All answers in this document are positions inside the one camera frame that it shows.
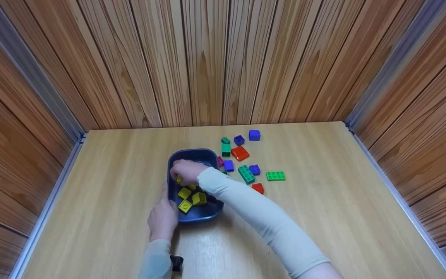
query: arm sleeve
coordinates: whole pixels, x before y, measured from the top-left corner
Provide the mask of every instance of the arm sleeve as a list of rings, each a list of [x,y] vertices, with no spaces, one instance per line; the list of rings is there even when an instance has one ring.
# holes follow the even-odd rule
[[[202,189],[233,208],[271,247],[291,278],[327,263],[316,244],[276,203],[214,168],[197,177]]]
[[[149,242],[142,260],[139,279],[170,279],[172,277],[171,246],[171,242],[167,239]]]

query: hand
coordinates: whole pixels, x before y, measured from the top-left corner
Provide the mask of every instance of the hand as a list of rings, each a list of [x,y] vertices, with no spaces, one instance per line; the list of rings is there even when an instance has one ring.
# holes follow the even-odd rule
[[[177,204],[168,200],[168,184],[163,184],[163,196],[154,205],[147,218],[147,225],[151,229],[149,241],[156,239],[172,240],[173,232],[178,225]]]
[[[182,185],[197,184],[197,177],[207,168],[209,167],[205,164],[194,161],[177,160],[173,162],[170,175],[174,180],[177,180],[177,175],[180,175],[184,179]]]

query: orange block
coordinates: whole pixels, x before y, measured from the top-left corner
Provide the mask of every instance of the orange block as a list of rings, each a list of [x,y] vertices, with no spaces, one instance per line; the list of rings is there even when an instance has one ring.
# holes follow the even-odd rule
[[[249,158],[249,152],[247,152],[242,145],[232,149],[232,155],[235,157],[235,159],[237,159],[237,161],[242,161],[243,159]]]

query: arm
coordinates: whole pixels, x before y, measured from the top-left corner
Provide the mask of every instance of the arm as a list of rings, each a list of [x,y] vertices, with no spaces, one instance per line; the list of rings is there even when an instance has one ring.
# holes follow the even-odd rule
[[[154,205],[147,218],[151,230],[139,279],[170,279],[172,277],[172,260],[170,248],[173,232],[178,224],[177,205],[168,200],[168,185],[163,186],[163,195]]]
[[[186,166],[174,166],[172,171],[182,172],[184,180],[195,177],[200,187],[232,207],[262,236],[290,277],[342,278],[311,238],[276,203],[214,168],[184,160],[181,163]]]

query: purple block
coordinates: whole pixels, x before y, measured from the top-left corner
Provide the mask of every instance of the purple block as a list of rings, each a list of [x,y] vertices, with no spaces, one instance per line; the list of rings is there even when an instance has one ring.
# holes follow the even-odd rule
[[[223,163],[225,165],[225,171],[233,171],[233,161],[232,160],[225,160]]]
[[[258,129],[250,129],[249,130],[249,140],[250,141],[260,141],[261,140],[261,131]]]
[[[250,165],[249,169],[251,170],[251,173],[253,175],[260,175],[261,174],[261,170],[259,169],[258,165]]]
[[[244,137],[243,137],[241,134],[239,134],[238,136],[236,136],[235,138],[233,138],[233,141],[234,141],[234,143],[235,143],[237,146],[239,146],[239,145],[243,145],[243,144],[244,144],[245,139],[244,139]]]

